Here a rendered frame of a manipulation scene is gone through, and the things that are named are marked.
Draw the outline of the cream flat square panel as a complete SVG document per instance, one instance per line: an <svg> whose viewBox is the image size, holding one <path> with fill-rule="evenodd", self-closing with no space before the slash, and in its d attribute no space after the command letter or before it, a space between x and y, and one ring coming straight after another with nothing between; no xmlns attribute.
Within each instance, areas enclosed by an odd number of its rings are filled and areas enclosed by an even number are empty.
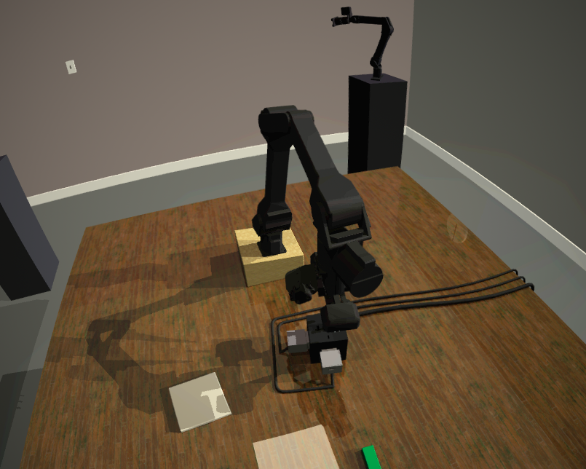
<svg viewBox="0 0 586 469"><path fill-rule="evenodd" d="M168 390L181 432L231 415L215 372Z"/></svg>

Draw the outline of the green rectangular block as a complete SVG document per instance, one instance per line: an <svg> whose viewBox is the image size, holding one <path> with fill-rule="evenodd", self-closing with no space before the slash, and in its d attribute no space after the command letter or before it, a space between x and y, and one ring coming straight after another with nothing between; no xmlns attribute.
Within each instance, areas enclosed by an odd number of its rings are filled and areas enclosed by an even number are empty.
<svg viewBox="0 0 586 469"><path fill-rule="evenodd" d="M366 463L367 469L381 469L379 464L376 451L374 450L373 445L367 446L362 448L362 454L364 461Z"/></svg>

